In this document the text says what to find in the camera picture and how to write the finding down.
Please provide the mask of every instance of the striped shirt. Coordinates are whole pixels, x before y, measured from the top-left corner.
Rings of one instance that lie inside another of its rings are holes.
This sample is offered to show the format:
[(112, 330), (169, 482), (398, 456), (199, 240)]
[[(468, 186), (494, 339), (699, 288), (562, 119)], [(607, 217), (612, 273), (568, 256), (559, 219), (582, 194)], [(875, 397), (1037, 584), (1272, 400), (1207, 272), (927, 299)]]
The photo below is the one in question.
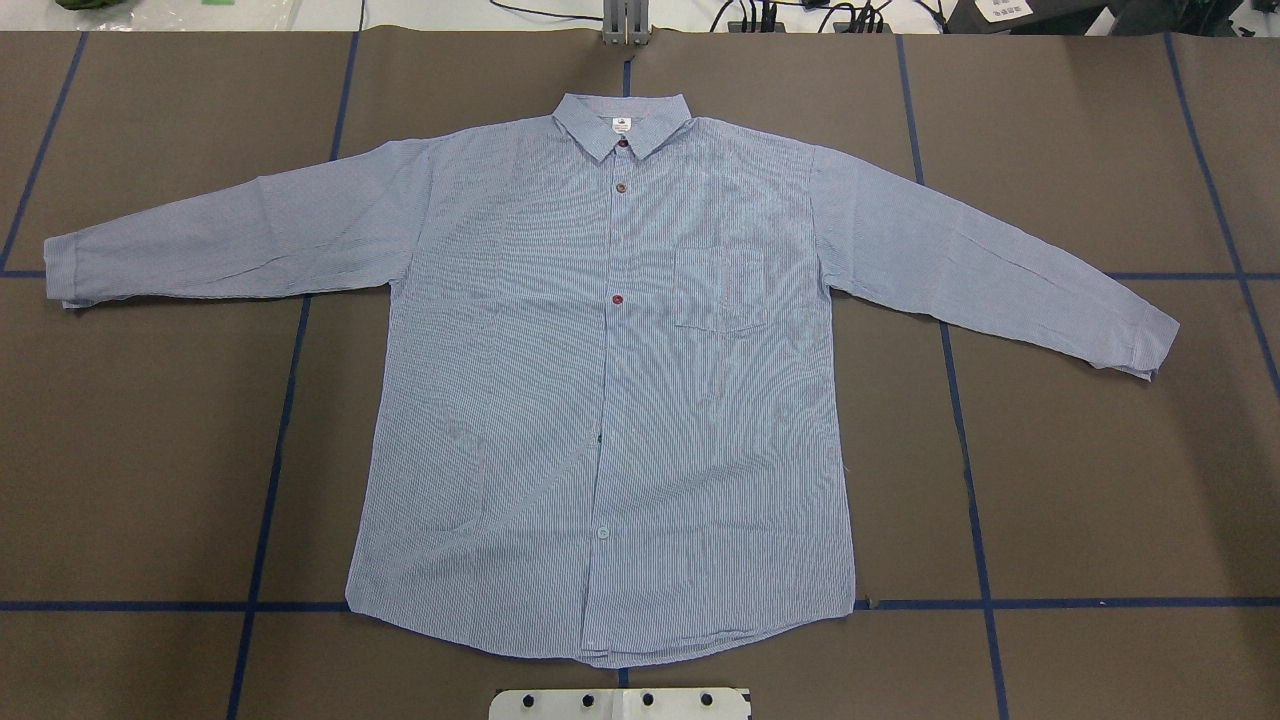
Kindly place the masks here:
[(1149, 379), (1079, 259), (681, 96), (389, 142), (45, 245), (49, 297), (390, 283), (352, 610), (520, 657), (698, 657), (854, 607), (832, 287)]

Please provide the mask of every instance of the shirt collar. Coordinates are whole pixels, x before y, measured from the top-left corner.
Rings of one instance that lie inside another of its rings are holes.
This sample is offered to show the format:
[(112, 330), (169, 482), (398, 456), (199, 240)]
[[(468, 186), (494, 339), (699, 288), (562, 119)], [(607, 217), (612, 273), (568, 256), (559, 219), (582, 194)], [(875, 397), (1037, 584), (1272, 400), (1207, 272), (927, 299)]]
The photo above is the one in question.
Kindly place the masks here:
[[(641, 160), (662, 147), (691, 119), (684, 95), (673, 97), (602, 97), (566, 95), (552, 114), (582, 150), (603, 160), (622, 137)], [(631, 118), (628, 132), (613, 132), (612, 118)]]

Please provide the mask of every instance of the chest pocket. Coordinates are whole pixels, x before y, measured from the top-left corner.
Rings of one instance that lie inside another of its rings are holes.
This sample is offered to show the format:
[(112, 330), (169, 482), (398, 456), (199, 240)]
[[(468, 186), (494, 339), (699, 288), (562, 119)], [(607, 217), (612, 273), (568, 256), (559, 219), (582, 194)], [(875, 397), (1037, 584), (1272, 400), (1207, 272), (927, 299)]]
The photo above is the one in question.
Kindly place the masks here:
[(764, 255), (750, 247), (678, 247), (676, 325), (713, 332), (763, 325)]

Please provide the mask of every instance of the button placket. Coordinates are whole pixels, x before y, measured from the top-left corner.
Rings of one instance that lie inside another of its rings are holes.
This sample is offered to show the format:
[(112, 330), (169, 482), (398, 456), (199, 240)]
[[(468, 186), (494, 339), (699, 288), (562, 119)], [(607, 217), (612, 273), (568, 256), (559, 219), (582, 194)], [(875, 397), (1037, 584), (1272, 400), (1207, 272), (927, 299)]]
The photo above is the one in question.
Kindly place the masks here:
[(622, 222), (625, 213), (627, 210), (627, 200), (630, 200), (631, 193), (635, 187), (631, 183), (631, 170), (634, 169), (635, 156), (631, 154), (626, 138), (621, 138), (617, 147), (608, 156), (608, 169), (612, 174), (612, 188), (607, 190), (609, 195), (609, 228), (608, 228), (608, 252), (605, 255), (605, 277), (604, 287), (607, 288), (607, 295), (604, 296), (607, 318), (604, 324), (604, 392), (602, 396), (600, 407), (600, 427), (602, 433), (599, 436), (599, 462), (596, 465), (596, 479), (595, 479), (595, 493), (591, 506), (591, 515), (589, 520), (588, 532), (594, 534), (591, 543), (591, 561), (589, 565), (588, 579), (586, 579), (586, 601), (584, 603), (584, 618), (582, 618), (582, 634), (580, 637), (581, 647), (584, 652), (600, 652), (609, 646), (609, 623), (614, 612), (607, 605), (608, 600), (602, 600), (600, 588), (609, 587), (607, 578), (612, 574), (612, 559), (614, 556), (617, 542), (616, 534), (617, 528), (607, 515), (602, 515), (598, 511), (599, 502), (602, 497), (611, 496), (609, 482), (612, 477), (612, 462), (608, 452), (612, 442), (605, 442), (604, 434), (608, 434), (611, 428), (617, 428), (618, 423), (613, 420), (613, 409), (611, 402), (611, 395), (613, 387), (616, 386), (614, 378), (626, 374), (625, 359), (618, 356), (618, 336), (626, 332), (626, 324), (623, 322), (623, 309), (627, 302), (627, 290), (625, 287), (626, 274), (621, 272), (625, 268), (626, 252), (622, 250), (627, 246), (627, 238), (618, 234), (618, 228), (625, 227)]

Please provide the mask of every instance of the button-up shirt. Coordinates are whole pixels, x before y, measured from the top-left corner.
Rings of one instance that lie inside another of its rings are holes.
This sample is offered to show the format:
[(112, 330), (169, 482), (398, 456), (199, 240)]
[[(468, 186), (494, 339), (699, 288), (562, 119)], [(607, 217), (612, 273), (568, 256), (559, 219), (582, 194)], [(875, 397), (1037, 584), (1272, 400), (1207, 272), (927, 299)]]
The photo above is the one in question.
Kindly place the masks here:
[(1009, 224), (680, 96), (570, 95), (45, 259), (69, 307), (390, 283), (352, 610), (600, 667), (854, 607), (829, 288), (1147, 379), (1178, 329)]

